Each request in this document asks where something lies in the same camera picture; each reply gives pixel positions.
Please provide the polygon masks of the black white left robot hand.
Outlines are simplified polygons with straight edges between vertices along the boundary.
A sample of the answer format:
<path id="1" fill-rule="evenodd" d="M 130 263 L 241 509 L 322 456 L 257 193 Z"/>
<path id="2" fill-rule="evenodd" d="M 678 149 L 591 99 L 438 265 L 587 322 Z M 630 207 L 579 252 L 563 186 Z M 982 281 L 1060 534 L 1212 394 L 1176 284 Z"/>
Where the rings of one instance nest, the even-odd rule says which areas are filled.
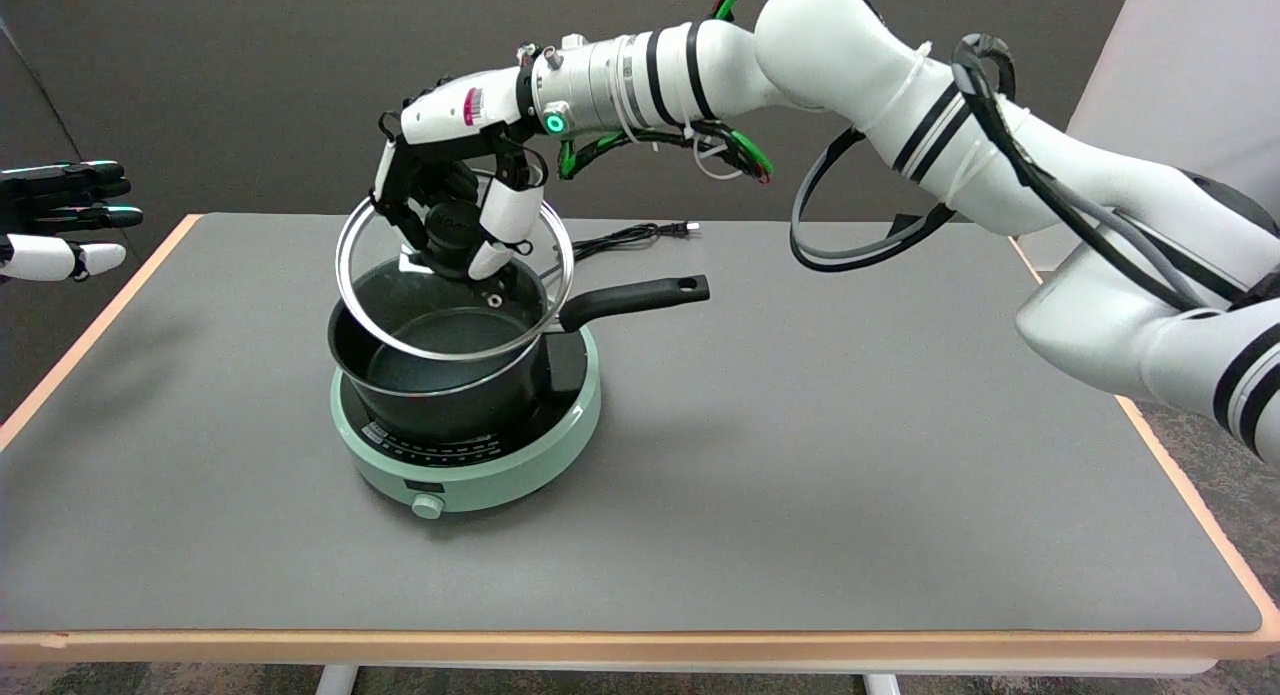
<path id="1" fill-rule="evenodd" d="M 131 189 L 124 166 L 114 159 L 4 170 L 3 279 L 84 282 L 119 268 L 127 257 L 124 244 L 68 241 L 65 236 L 142 224 L 142 209 L 113 202 Z"/>

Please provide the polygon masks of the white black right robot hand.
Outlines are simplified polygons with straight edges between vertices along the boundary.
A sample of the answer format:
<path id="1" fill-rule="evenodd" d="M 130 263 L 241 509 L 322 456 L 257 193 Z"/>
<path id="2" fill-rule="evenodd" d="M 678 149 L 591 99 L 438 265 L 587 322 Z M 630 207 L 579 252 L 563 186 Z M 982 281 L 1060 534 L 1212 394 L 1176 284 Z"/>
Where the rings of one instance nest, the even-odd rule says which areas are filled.
<path id="1" fill-rule="evenodd" d="M 532 67 L 440 81 L 404 102 L 370 192 L 421 265 L 453 280 L 495 275 L 539 216 L 549 168 L 526 147 Z"/>

